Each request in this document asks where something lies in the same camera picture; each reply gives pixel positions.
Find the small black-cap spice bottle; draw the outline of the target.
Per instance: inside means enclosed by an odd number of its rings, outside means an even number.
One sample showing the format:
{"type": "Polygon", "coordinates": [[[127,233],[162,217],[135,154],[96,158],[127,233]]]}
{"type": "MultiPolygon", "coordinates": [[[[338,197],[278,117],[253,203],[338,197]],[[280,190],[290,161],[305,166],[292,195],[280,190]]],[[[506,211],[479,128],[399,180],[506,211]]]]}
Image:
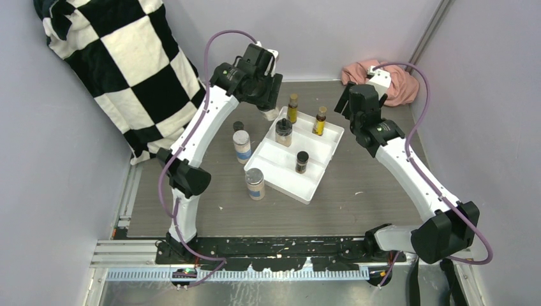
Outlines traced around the small black-cap spice bottle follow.
{"type": "Polygon", "coordinates": [[[295,171],[303,174],[306,172],[308,164],[309,154],[306,151],[300,151],[297,153],[297,160],[295,165],[295,171]]]}

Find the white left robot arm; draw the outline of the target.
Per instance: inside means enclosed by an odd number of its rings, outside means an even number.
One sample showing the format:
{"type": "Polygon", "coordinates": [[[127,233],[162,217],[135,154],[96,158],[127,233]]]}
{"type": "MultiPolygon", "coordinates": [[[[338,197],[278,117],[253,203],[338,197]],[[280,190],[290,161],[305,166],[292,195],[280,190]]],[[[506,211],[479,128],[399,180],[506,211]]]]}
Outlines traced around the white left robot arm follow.
{"type": "Polygon", "coordinates": [[[240,103],[257,107],[268,121],[278,117],[283,79],[276,73],[278,57],[278,51],[251,43],[233,63],[217,66],[207,82],[207,96],[185,132],[170,149],[158,151],[163,166],[159,180],[169,178],[175,202],[167,237],[173,244],[172,257],[181,264],[190,263],[196,254],[190,241],[196,237],[197,206],[211,182],[211,174],[200,167],[207,148],[240,103]]]}

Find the black-lid knob grinder jar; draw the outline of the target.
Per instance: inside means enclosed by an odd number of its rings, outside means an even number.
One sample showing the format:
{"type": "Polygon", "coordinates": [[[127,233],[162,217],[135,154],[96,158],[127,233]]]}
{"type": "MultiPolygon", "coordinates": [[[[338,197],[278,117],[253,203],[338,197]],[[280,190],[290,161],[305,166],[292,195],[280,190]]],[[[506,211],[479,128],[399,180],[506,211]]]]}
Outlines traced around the black-lid knob grinder jar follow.
{"type": "Polygon", "coordinates": [[[262,114],[263,118],[267,121],[274,121],[277,119],[280,109],[275,107],[271,110],[259,110],[259,112],[262,114]]]}

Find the gold-cap yellow sauce bottle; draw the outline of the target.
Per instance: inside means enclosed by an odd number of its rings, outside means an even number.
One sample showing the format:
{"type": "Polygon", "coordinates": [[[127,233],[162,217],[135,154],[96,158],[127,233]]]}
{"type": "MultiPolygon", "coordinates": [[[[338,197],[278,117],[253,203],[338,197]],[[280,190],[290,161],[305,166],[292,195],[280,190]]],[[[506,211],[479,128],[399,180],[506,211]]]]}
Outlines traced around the gold-cap yellow sauce bottle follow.
{"type": "Polygon", "coordinates": [[[291,94],[288,103],[288,110],[286,113],[286,118],[292,123],[297,122],[297,108],[298,108],[298,94],[291,94]]]}

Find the taped black-lid grinder jar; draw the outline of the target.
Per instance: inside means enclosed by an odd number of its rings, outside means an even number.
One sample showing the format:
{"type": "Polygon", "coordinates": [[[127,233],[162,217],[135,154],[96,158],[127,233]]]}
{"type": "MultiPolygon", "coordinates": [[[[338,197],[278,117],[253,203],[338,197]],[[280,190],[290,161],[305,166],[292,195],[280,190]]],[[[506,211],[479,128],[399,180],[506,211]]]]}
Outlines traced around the taped black-lid grinder jar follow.
{"type": "Polygon", "coordinates": [[[287,118],[278,120],[275,125],[275,141],[289,147],[292,144],[292,132],[293,124],[287,118]]]}

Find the yellow-label sauce bottle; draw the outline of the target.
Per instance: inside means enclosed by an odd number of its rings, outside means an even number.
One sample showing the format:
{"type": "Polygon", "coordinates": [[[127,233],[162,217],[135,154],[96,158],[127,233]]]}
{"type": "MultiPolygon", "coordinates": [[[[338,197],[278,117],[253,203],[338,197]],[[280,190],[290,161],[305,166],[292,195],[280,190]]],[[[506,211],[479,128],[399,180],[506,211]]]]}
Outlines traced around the yellow-label sauce bottle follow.
{"type": "Polygon", "coordinates": [[[317,136],[323,135],[325,122],[326,122],[326,115],[327,115],[327,108],[325,106],[319,107],[318,113],[316,115],[315,123],[312,129],[313,134],[317,136]]]}

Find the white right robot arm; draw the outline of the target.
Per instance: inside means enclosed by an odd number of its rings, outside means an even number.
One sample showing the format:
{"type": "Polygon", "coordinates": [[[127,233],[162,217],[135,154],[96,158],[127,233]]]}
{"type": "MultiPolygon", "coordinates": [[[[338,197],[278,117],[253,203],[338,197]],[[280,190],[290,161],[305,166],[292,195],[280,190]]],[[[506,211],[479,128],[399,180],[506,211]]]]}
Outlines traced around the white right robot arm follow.
{"type": "Polygon", "coordinates": [[[417,209],[422,224],[383,224],[366,232],[364,253],[381,261],[390,251],[416,254],[426,263],[436,263],[470,247],[479,209],[472,201],[462,202],[448,192],[420,161],[403,131],[382,117],[386,95],[379,96],[373,85],[348,83],[335,112],[350,122],[356,142],[399,182],[417,209]]]}

